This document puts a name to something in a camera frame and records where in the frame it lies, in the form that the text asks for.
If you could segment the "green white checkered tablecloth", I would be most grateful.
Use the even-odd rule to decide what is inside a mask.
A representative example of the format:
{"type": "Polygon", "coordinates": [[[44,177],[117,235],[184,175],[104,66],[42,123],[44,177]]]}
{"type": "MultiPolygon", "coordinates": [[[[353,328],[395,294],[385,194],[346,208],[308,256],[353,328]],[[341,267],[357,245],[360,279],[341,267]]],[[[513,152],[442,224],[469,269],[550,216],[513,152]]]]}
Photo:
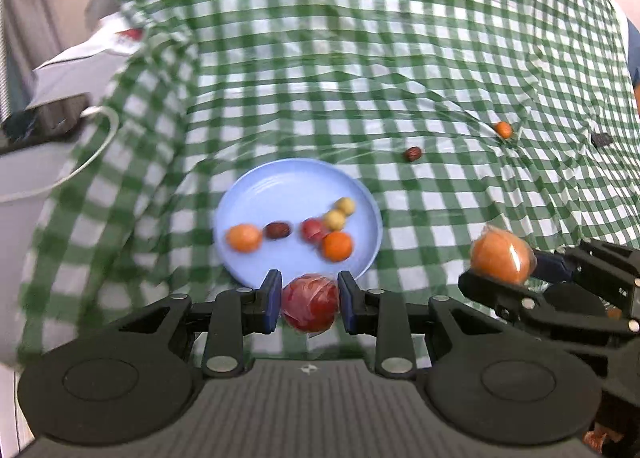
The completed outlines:
{"type": "Polygon", "coordinates": [[[611,0],[118,1],[143,30],[104,98],[119,128],[88,127],[78,176],[43,205],[4,363],[227,288],[214,210],[280,158],[370,189],[385,232],[364,281],[412,301],[456,292],[488,223],[544,250],[638,245],[639,119],[611,0]]]}

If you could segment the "plastic-wrapped orange tangerine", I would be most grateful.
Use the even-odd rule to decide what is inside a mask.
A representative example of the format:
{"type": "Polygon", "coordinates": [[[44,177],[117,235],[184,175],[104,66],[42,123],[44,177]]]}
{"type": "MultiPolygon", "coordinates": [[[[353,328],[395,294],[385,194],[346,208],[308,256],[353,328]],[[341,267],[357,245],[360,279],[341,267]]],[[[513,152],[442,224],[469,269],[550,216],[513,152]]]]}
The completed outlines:
{"type": "Polygon", "coordinates": [[[526,241],[492,225],[472,244],[470,261],[474,272],[511,285],[523,285],[537,266],[526,241]]]}

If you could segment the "red apple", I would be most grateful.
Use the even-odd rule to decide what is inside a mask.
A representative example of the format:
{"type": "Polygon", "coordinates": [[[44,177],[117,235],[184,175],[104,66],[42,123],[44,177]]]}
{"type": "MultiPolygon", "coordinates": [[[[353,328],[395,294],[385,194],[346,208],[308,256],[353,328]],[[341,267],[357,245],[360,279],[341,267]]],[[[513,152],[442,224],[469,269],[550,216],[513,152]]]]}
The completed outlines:
{"type": "Polygon", "coordinates": [[[281,314],[288,325],[305,334],[320,334],[334,323],[338,288],[333,279],[305,274],[282,290],[281,314]]]}

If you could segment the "black remote control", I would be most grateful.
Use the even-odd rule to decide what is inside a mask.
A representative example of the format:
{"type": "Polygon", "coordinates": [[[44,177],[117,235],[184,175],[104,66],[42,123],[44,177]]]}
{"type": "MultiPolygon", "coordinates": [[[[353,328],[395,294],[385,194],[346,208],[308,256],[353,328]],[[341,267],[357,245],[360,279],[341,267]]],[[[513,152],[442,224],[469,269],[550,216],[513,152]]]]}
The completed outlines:
{"type": "Polygon", "coordinates": [[[608,133],[592,133],[591,144],[595,148],[602,148],[613,143],[613,138],[608,133]]]}

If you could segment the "yellow-brown round fruit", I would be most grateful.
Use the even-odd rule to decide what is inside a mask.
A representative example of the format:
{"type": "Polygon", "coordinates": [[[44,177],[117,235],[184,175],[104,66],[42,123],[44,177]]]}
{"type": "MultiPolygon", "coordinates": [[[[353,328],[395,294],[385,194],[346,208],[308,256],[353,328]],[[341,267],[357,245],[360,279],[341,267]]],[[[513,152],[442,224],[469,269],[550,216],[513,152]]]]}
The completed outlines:
{"type": "Polygon", "coordinates": [[[341,197],[335,203],[335,209],[341,211],[345,217],[350,217],[356,210],[356,204],[349,197],[341,197]]]}

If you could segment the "red fruit on plate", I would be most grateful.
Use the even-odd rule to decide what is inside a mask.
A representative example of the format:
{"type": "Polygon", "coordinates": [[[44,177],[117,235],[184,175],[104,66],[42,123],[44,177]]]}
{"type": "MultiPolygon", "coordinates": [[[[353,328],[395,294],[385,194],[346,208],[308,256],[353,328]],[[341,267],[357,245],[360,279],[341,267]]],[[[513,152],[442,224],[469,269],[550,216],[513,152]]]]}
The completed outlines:
{"type": "Polygon", "coordinates": [[[328,228],[319,218],[308,218],[300,225],[300,235],[308,244],[318,245],[328,234],[328,228]]]}

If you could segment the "orange fruit on plate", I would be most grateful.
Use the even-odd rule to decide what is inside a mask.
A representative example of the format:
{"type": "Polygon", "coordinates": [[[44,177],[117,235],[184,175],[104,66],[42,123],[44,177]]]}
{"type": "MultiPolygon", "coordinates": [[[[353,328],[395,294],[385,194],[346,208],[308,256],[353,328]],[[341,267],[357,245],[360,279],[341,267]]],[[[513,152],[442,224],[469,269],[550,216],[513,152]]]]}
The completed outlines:
{"type": "Polygon", "coordinates": [[[354,251],[354,241],[349,233],[334,231],[326,234],[321,242],[322,257],[331,262],[342,262],[354,251]]]}

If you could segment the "white paper with red print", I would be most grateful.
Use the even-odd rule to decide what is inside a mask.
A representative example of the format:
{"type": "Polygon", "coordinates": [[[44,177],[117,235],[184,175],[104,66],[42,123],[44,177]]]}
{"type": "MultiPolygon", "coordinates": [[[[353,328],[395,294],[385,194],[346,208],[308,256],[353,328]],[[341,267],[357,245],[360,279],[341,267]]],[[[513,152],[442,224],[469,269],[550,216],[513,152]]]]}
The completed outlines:
{"type": "Polygon", "coordinates": [[[80,61],[101,53],[128,56],[136,52],[143,38],[143,30],[134,28],[119,12],[99,19],[96,31],[81,44],[65,49],[52,59],[41,63],[38,70],[54,64],[80,61]]]}

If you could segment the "dark red jujube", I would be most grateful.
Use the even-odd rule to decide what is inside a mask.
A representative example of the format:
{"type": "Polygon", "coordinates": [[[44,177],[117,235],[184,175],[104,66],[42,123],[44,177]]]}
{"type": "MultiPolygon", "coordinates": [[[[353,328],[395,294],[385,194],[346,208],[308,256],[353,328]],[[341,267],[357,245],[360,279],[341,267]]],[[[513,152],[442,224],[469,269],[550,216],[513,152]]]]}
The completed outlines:
{"type": "Polygon", "coordinates": [[[408,161],[408,163],[413,163],[417,161],[422,156],[422,149],[419,146],[411,146],[407,148],[404,152],[404,158],[408,161]]]}
{"type": "Polygon", "coordinates": [[[292,232],[291,224],[284,221],[273,221],[268,223],[264,228],[264,235],[268,239],[276,241],[289,237],[292,232]]]}

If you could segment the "small yellow fruit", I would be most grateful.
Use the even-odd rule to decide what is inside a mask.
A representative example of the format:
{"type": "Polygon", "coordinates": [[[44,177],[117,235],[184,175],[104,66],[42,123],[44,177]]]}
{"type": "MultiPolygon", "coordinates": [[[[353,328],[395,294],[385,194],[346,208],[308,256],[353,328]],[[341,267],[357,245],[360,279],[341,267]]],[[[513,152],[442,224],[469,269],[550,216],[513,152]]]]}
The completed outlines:
{"type": "Polygon", "coordinates": [[[328,231],[341,231],[346,223],[346,215],[340,209],[332,209],[323,216],[322,221],[328,231]]]}

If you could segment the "black smartphone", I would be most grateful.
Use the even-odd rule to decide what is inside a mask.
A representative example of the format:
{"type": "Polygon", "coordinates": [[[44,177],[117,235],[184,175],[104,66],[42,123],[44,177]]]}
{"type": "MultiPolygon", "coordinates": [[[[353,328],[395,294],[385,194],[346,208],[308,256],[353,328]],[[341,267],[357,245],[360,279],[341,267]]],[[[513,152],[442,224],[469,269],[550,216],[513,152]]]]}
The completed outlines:
{"type": "Polygon", "coordinates": [[[89,105],[87,94],[76,94],[9,114],[1,122],[1,153],[66,141],[79,128],[80,115],[89,105]]]}

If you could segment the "blue round plate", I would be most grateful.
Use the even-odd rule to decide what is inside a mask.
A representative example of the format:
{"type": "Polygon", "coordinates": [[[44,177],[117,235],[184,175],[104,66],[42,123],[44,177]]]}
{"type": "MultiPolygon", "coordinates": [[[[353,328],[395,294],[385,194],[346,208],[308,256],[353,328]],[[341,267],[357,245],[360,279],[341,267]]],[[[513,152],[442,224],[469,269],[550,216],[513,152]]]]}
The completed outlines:
{"type": "Polygon", "coordinates": [[[241,285],[257,289],[271,270],[284,285],[310,273],[335,277],[349,271],[366,274],[380,250],[383,224],[378,204],[366,187],[344,171],[323,161],[293,158],[264,163],[236,180],[224,193],[213,216],[215,248],[224,268],[241,285]],[[320,249],[304,241],[300,227],[319,218],[341,198],[355,202],[345,232],[354,241],[352,255],[331,262],[320,249]],[[264,239],[251,253],[238,252],[226,241],[228,230],[239,224],[263,229],[273,221],[286,222],[291,234],[278,241],[264,239]]]}

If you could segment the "bright orange tangerine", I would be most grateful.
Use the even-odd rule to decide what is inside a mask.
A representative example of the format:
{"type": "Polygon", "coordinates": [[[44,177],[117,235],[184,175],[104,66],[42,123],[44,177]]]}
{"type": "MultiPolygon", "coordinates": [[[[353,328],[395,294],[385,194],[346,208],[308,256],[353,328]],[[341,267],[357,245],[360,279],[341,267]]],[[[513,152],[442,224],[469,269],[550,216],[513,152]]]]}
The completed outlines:
{"type": "Polygon", "coordinates": [[[499,121],[495,124],[495,131],[499,137],[503,140],[511,139],[513,135],[513,129],[509,122],[499,121]]]}

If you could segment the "small orange on plate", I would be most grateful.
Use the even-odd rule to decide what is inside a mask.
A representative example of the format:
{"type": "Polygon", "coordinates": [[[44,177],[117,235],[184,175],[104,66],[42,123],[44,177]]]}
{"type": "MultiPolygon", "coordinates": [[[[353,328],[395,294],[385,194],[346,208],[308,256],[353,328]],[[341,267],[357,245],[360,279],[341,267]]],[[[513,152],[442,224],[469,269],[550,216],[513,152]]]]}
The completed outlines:
{"type": "Polygon", "coordinates": [[[238,224],[230,227],[227,231],[226,241],[229,247],[236,252],[255,252],[262,244],[262,230],[253,224],[238,224]]]}

